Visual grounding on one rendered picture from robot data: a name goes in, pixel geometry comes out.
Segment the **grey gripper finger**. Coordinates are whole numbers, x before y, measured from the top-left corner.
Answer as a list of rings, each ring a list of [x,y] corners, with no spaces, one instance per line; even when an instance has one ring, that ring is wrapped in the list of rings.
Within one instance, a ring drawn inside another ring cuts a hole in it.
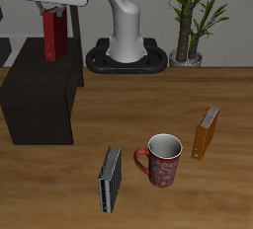
[[[63,16],[63,11],[66,8],[66,5],[63,5],[62,7],[57,7],[56,8],[56,16],[57,17],[62,17]]]
[[[46,10],[46,8],[42,5],[42,2],[36,1],[36,5],[40,10],[40,14],[42,14]]]

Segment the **red book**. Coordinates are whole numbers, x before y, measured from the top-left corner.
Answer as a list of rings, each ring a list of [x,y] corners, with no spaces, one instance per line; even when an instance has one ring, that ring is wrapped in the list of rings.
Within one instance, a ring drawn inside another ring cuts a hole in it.
[[[56,8],[42,13],[44,53],[47,61],[56,61],[68,50],[66,8],[62,17],[56,16]]]

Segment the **black book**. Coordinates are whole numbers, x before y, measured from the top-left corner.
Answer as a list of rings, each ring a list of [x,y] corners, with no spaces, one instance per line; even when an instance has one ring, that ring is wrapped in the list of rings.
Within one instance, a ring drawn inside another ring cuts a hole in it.
[[[121,181],[122,148],[109,146],[98,177],[100,205],[103,212],[113,212]]]

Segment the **orange book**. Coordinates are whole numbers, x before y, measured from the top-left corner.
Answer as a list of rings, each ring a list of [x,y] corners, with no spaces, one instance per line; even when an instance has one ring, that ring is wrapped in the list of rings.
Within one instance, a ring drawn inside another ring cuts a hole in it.
[[[220,108],[209,105],[197,125],[192,158],[201,161],[213,137]]]

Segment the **dark brown desk caddy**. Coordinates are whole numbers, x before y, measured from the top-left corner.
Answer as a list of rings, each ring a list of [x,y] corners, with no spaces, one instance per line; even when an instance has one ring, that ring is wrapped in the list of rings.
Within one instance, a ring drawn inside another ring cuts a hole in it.
[[[73,36],[54,62],[44,57],[44,40],[27,38],[0,86],[0,107],[16,145],[71,145],[71,112],[84,85],[78,9],[70,8]]]

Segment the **green pot plant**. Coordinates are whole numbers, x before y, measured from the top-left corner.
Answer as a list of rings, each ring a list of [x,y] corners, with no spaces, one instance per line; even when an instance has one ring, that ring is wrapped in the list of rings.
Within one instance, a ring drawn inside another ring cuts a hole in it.
[[[179,5],[178,8],[174,7],[174,11],[180,30],[177,48],[169,54],[169,65],[171,67],[200,67],[203,57],[197,52],[199,40],[203,36],[211,36],[209,29],[212,26],[228,20],[228,17],[222,16],[226,4],[211,14],[216,0],[210,0],[206,4],[202,3],[202,0],[175,1]]]

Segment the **red patterned mug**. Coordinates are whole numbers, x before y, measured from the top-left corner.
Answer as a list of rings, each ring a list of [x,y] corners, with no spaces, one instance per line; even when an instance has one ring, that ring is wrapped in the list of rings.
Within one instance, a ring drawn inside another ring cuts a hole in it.
[[[182,151],[182,143],[177,137],[160,133],[149,139],[147,148],[136,149],[133,159],[135,165],[148,176],[154,186],[167,188],[174,182]],[[148,167],[138,161],[139,155],[147,156]]]

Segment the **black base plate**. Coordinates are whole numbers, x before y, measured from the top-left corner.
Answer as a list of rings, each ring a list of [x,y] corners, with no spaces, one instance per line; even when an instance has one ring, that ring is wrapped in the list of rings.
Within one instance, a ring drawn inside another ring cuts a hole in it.
[[[109,39],[100,38],[86,55],[86,65],[98,74],[155,74],[167,67],[167,54],[157,46],[154,38],[144,38],[147,54],[133,63],[120,63],[106,54]]]

